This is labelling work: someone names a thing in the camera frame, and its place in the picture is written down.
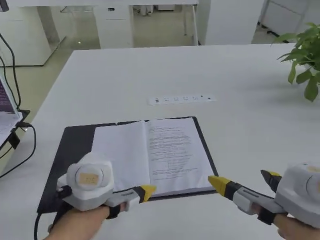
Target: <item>human hand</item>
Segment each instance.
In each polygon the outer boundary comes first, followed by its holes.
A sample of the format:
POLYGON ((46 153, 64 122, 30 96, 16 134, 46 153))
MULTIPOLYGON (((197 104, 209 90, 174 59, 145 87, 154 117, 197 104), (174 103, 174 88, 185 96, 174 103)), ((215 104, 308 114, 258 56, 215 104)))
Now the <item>human hand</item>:
MULTIPOLYGON (((120 211, 123 212, 126 204, 122 203, 120 207, 120 211)), ((63 215, 45 240, 90 240, 99 231, 109 214, 108 206, 89 211, 79 211, 74 208, 63 215)))
POLYGON ((286 240, 320 240, 320 229, 306 225, 295 218, 277 214, 274 225, 279 235, 286 240))

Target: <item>black cable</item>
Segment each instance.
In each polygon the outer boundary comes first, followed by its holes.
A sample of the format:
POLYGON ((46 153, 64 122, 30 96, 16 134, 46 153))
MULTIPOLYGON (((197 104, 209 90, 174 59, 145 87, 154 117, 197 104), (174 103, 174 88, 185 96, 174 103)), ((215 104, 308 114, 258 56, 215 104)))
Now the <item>black cable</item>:
POLYGON ((17 73, 16 73, 16 57, 15 57, 15 53, 12 50, 12 48, 10 47, 10 45, 7 43, 7 41, 5 40, 4 36, 2 36, 2 34, 0 33, 0 39, 2 39, 3 43, 7 46, 7 48, 9 49, 11 56, 12 56, 12 70, 13 70, 13 78, 14 78, 14 84, 15 84, 15 88, 16 88, 16 92, 18 94, 18 104, 17 104, 17 108, 20 108, 21 105, 21 95, 20 95, 20 90, 19 90, 19 85, 18 85, 18 80, 17 80, 17 73))
POLYGON ((41 218, 41 213, 38 213, 36 216, 35 222, 34 222, 34 230, 33 230, 33 238, 34 240, 38 240, 38 226, 39 226, 39 221, 41 218))
POLYGON ((13 100, 14 100, 14 103, 15 103, 17 109, 19 109, 18 104, 17 104, 17 100, 16 100, 15 95, 14 95, 14 92, 12 91, 12 88, 10 87, 10 84, 8 82, 8 79, 7 79, 7 70, 6 70, 5 61, 3 60, 3 58, 1 56, 0 56, 0 61, 2 62, 2 65, 3 65, 3 76, 4 76, 5 83, 8 86, 8 88, 9 88, 11 94, 12 94, 12 97, 13 97, 13 100))
POLYGON ((2 159, 5 155, 7 155, 11 149, 12 149, 12 146, 4 154, 2 154, 2 156, 0 156, 0 159, 2 159))
POLYGON ((18 122, 16 124, 17 127, 21 127, 21 128, 27 128, 30 127, 33 129, 33 136, 34 136, 34 146, 33 146, 33 150, 31 152, 31 154, 22 162, 20 162, 17 166, 13 167, 12 169, 10 169, 9 171, 7 171, 6 173, 2 174, 0 176, 0 179, 3 178, 4 176, 6 176, 7 174, 11 173, 13 170, 15 170, 16 168, 20 167, 22 164, 24 164, 26 161, 28 161, 35 153, 36 151, 36 147, 37 147, 37 135, 36 135, 36 129, 34 128, 34 126, 32 126, 29 123, 25 123, 25 122, 18 122))

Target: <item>floor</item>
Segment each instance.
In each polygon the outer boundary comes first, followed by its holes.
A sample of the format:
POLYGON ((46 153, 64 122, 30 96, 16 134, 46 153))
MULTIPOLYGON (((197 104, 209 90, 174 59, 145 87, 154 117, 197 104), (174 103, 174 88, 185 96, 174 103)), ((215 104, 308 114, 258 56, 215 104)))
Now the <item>floor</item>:
MULTIPOLYGON (((31 122, 41 107, 52 85, 57 79, 73 50, 99 49, 99 39, 95 20, 91 13, 77 13, 74 32, 67 36, 65 41, 56 50, 51 58, 42 67, 18 67, 17 78, 21 91, 21 109, 31 110, 26 119, 31 122)), ((187 36, 184 35, 183 14, 181 9, 175 11, 154 12, 151 16, 134 14, 134 47, 168 47, 168 46, 192 46, 192 14, 187 11, 187 36)), ((268 44, 274 41, 275 37, 267 34, 266 30, 257 27, 252 40, 253 44, 268 44)), ((13 86, 12 69, 8 69, 8 81, 13 86)), ((18 130, 17 134, 22 137, 24 132, 18 130)), ((0 151, 0 172, 6 165, 13 152, 11 150, 4 157, 1 157, 10 148, 7 144, 0 151)))

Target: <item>paper document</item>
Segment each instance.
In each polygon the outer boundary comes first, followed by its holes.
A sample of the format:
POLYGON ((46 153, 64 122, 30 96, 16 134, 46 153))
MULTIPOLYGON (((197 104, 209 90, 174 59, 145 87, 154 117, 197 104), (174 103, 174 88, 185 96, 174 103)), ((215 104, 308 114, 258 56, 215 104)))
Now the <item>paper document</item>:
POLYGON ((115 191, 156 185, 155 195, 212 190, 209 159, 192 118, 97 127, 92 151, 111 160, 115 191))
POLYGON ((95 129, 92 152, 111 161, 114 191, 150 184, 145 122, 95 129))
POLYGON ((150 183, 156 194, 196 188, 201 165, 192 147, 188 125, 180 119, 151 120, 148 123, 150 183))

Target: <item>power strip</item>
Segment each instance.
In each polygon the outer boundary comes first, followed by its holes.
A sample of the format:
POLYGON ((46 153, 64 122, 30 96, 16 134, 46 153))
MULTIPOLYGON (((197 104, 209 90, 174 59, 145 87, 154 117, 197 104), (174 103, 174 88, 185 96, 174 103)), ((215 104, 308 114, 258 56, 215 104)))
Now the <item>power strip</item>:
POLYGON ((212 94, 195 94, 185 96, 162 96, 149 98, 149 105, 162 104, 191 104, 191 103, 207 103, 217 101, 212 94))

